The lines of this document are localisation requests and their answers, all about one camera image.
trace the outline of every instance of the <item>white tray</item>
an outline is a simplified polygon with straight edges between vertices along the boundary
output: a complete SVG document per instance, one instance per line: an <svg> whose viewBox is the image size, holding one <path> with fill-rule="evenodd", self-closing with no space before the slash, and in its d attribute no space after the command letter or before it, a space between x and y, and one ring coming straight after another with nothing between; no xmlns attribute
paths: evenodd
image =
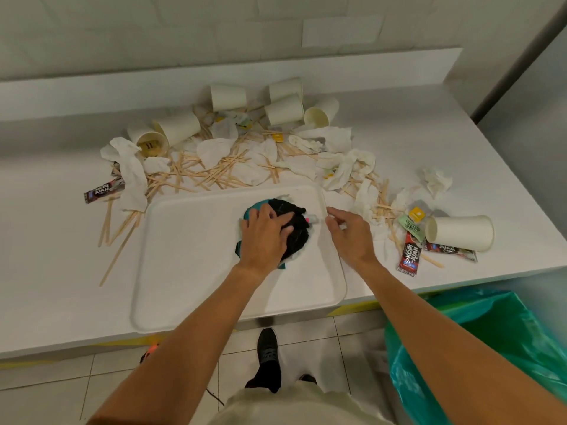
<svg viewBox="0 0 567 425"><path fill-rule="evenodd" d="M222 283L238 262L238 221L260 200L289 194L320 223L301 253L256 290L241 319L335 305L346 295L337 250L324 223L316 185L274 185L166 197L147 210L144 244L131 305L140 333L175 328Z"/></svg>

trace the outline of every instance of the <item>forearm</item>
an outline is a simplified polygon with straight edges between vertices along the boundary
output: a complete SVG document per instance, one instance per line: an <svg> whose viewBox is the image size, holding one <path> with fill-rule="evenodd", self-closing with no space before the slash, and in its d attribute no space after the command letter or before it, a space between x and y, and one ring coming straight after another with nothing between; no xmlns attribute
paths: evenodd
<svg viewBox="0 0 567 425"><path fill-rule="evenodd" d="M564 423L559 400L379 263L359 270L453 423Z"/></svg>
<svg viewBox="0 0 567 425"><path fill-rule="evenodd" d="M234 325L261 282L257 278L235 266L223 284L128 376L93 417L186 425Z"/></svg>

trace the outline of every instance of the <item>green packet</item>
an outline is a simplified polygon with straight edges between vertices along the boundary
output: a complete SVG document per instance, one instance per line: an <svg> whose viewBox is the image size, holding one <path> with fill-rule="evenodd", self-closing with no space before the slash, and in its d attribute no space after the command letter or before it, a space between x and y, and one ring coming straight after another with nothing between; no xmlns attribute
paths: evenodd
<svg viewBox="0 0 567 425"><path fill-rule="evenodd" d="M422 243L425 240L425 233L419 228L414 221L406 214L401 215L398 219L400 225L404 227L411 235L413 235L418 242Z"/></svg>

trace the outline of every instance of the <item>paper cup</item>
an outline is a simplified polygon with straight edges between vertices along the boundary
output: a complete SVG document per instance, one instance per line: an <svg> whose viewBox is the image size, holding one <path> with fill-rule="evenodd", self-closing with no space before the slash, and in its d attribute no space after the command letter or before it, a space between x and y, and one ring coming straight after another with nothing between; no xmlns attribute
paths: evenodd
<svg viewBox="0 0 567 425"><path fill-rule="evenodd" d="M135 121L126 130L130 141L142 148L145 157L163 156L169 149L165 135L152 130L144 122Z"/></svg>
<svg viewBox="0 0 567 425"><path fill-rule="evenodd" d="M428 242L454 248L487 251L494 242L494 226L488 216L430 217L425 223Z"/></svg>
<svg viewBox="0 0 567 425"><path fill-rule="evenodd" d="M305 125L316 128L328 127L338 112L338 100L335 97L323 97L316 105L305 111Z"/></svg>
<svg viewBox="0 0 567 425"><path fill-rule="evenodd" d="M199 119L193 112L183 112L153 121L154 129L165 135L169 147L175 146L201 131Z"/></svg>
<svg viewBox="0 0 567 425"><path fill-rule="evenodd" d="M270 125L281 125L303 119L303 104L297 94L288 95L265 107Z"/></svg>
<svg viewBox="0 0 567 425"><path fill-rule="evenodd" d="M246 89L241 86L211 85L213 111L232 110L246 107Z"/></svg>
<svg viewBox="0 0 567 425"><path fill-rule="evenodd" d="M271 102L276 102L291 94L297 94L299 99L303 101L303 85L301 84L301 78L293 78L272 83L269 86L269 91Z"/></svg>

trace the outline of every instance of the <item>teal plastic bag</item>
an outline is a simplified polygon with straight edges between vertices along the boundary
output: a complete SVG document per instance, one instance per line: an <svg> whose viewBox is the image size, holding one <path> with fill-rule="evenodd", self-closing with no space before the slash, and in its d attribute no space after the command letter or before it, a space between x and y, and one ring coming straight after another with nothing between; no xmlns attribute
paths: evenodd
<svg viewBox="0 0 567 425"><path fill-rule="evenodd" d="M507 291L461 288L428 302L567 402L567 355L520 298ZM415 424L450 424L390 323L386 347L393 385Z"/></svg>

